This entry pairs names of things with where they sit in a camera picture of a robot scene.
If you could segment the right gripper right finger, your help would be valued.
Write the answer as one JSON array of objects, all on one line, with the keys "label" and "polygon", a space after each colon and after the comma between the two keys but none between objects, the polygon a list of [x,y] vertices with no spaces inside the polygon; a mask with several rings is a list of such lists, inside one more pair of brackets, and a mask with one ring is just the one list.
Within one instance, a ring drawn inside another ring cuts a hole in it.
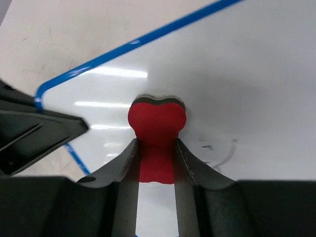
[{"label": "right gripper right finger", "polygon": [[174,187],[181,237],[313,237],[314,181],[234,181],[174,143]]}]

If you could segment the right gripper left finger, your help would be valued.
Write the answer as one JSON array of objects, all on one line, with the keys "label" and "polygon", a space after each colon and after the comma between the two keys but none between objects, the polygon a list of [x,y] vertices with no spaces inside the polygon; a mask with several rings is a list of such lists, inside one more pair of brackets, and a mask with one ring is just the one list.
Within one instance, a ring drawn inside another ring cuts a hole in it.
[{"label": "right gripper left finger", "polygon": [[133,237],[140,176],[137,139],[77,182],[66,177],[3,177],[3,237]]}]

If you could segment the red bone-shaped eraser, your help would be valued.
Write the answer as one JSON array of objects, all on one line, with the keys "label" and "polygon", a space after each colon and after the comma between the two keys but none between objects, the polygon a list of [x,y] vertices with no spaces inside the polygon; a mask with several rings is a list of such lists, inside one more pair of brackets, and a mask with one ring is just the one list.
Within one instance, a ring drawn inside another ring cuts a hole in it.
[{"label": "red bone-shaped eraser", "polygon": [[174,142],[187,121],[184,102],[174,96],[140,95],[128,123],[140,143],[140,182],[174,184]]}]

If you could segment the blue framed whiteboard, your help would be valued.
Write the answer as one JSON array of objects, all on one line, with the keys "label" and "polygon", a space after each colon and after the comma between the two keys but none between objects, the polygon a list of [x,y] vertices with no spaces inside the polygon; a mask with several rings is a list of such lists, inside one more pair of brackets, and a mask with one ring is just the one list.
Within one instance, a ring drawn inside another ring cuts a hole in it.
[{"label": "blue framed whiteboard", "polygon": [[42,84],[35,102],[86,120],[66,147],[90,174],[135,137],[142,94],[184,102],[180,139],[219,174],[282,182],[283,195],[254,191],[259,236],[315,236],[315,1],[220,0]]}]

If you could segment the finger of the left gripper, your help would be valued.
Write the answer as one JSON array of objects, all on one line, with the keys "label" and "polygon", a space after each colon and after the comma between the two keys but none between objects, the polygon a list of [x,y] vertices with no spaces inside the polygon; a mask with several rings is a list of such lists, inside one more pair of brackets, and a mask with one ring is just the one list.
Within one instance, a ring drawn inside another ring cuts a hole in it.
[{"label": "finger of the left gripper", "polygon": [[34,98],[0,83],[0,174],[17,174],[83,135],[80,118],[35,107]]}]

